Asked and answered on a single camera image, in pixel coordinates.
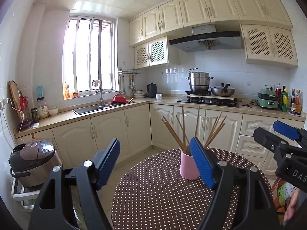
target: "range hood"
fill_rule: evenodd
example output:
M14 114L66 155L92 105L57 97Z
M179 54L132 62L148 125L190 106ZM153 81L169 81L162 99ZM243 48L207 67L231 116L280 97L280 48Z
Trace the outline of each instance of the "range hood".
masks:
M242 48L240 31L215 32L214 24L195 27L192 28L192 31L192 36L170 40L169 44L187 53L204 50Z

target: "blue gripper pad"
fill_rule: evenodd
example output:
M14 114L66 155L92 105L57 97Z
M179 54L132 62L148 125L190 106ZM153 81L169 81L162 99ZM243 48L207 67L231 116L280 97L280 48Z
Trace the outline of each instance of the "blue gripper pad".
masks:
M97 180L95 182L96 190L100 190L109 180L116 160L120 152L120 143L114 138L106 150L99 151L93 158L96 169L98 170Z
M274 131L284 135L285 137L295 141L299 140L300 135L297 133L297 129L289 126L283 122L275 121L273 124Z
M218 160L214 153L210 150L204 150L196 137L190 141L190 152L204 184L210 189L215 189L218 182L214 178L213 168L217 165Z

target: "window frame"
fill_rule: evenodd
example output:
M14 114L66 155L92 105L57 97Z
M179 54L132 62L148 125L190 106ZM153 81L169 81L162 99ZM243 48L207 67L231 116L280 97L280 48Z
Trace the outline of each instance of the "window frame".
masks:
M93 31L93 26L94 26L94 20L99 21L99 40L98 40L98 79L101 80L102 78L102 73L101 73L101 31L102 31L102 23L107 23L110 24L110 47L111 47L111 53L110 53L110 63L111 63L111 73L110 73L110 79L111 79L111 89L104 89L103 93L109 93L109 92L115 92L116 89L116 65L114 62L114 56L115 56L115 45L114 45L114 39L115 39L115 22L111 20L105 20L102 18L97 18L97 17L91 17L91 16L82 16L82 15L70 15L68 18L67 26L66 26L66 31L68 30L69 23L71 19L76 19L76 35L75 35L75 43L74 43L74 50L73 50L73 72L74 72L74 88L75 91L77 91L77 72L76 72L76 44L77 44L77 33L79 29L79 23L80 19L85 19L85 20L90 20L90 29L89 29L89 39L88 39L88 80L89 80L89 90L87 91L80 91L79 96L87 96L87 95L94 95L96 93L93 93L93 91L99 92L97 89L91 89L92 87L92 80L91 80L91 37L92 37L92 31ZM63 83L65 83L65 57L63 55Z

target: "human hand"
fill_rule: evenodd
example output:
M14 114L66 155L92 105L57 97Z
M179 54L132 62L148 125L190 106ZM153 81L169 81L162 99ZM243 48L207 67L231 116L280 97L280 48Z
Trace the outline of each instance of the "human hand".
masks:
M292 194L291 202L290 202L289 207L287 208L287 210L285 212L284 222L290 220L295 213L295 205L297 203L299 191L300 191L300 189L296 188L296 190Z

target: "glass jar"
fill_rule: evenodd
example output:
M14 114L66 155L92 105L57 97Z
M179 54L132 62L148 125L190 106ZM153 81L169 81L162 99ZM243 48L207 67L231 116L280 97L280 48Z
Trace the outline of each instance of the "glass jar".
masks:
M49 117L48 106L45 102L45 98L41 97L37 99L37 113L39 119L44 119Z
M34 123L37 123L39 121L39 116L38 116L38 112L37 112L37 108L33 108L31 109L31 113L32 113L32 120Z

